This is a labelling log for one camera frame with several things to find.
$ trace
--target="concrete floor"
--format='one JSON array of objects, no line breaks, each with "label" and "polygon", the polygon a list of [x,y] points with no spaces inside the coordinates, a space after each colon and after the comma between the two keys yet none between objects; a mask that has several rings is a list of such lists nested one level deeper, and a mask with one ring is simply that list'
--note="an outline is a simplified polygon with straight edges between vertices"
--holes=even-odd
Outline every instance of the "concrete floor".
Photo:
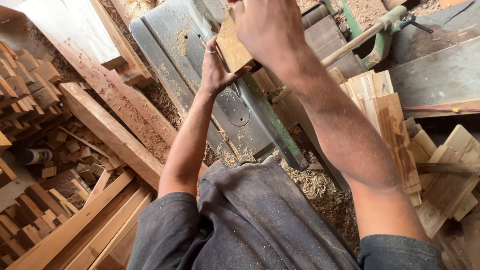
[{"label": "concrete floor", "polygon": [[17,175],[16,179],[0,188],[0,211],[3,211],[8,206],[15,204],[15,198],[21,195],[28,186],[37,183],[37,180],[25,166],[15,162],[15,156],[11,152],[5,151],[1,157]]}]

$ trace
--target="person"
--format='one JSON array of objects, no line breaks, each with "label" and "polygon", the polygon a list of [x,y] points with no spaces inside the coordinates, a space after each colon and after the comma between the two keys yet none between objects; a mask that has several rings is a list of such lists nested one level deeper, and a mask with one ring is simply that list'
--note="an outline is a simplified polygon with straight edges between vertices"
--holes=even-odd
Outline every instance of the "person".
[{"label": "person", "polygon": [[307,45],[295,0],[230,1],[238,39],[302,102],[322,150],[350,185],[360,258],[272,156],[234,169],[214,163],[196,201],[215,98],[250,70],[227,73],[214,37],[158,199],[140,215],[128,269],[440,269],[387,146]]}]

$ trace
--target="hand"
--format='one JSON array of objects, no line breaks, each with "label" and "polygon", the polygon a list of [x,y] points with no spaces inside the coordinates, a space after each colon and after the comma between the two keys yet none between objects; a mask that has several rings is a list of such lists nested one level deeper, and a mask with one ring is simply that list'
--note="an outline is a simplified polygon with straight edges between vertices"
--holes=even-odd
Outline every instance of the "hand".
[{"label": "hand", "polygon": [[237,38],[255,60],[275,73],[310,49],[295,0],[228,1],[233,2]]},{"label": "hand", "polygon": [[228,73],[223,68],[222,61],[216,52],[216,37],[208,41],[205,48],[204,63],[202,66],[202,85],[200,91],[214,94],[215,97],[220,94],[227,86],[244,76],[250,69],[250,66],[244,66],[235,73]]}]

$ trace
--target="metal lever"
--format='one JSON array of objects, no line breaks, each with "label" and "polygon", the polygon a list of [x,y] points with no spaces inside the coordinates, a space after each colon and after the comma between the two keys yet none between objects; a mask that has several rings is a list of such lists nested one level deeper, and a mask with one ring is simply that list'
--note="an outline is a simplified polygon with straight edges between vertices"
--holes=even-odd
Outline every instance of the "metal lever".
[{"label": "metal lever", "polygon": [[415,27],[418,27],[420,28],[421,30],[423,31],[426,31],[426,32],[429,32],[430,34],[433,33],[433,30],[431,30],[430,28],[428,27],[425,27],[419,23],[416,23],[415,20],[417,18],[414,16],[414,15],[410,15],[408,17],[406,17],[401,23],[398,24],[398,28],[400,30],[402,30],[403,28],[405,28],[407,25],[413,25]]}]

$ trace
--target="dark gray shirt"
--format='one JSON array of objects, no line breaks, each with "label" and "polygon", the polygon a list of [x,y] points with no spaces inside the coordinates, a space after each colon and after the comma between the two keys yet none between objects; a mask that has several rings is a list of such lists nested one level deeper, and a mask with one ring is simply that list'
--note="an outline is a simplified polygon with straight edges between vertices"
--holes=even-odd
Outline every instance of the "dark gray shirt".
[{"label": "dark gray shirt", "polygon": [[364,237],[357,261],[273,157],[216,162],[200,194],[170,193],[141,213],[129,270],[440,269],[431,244],[393,235]]}]

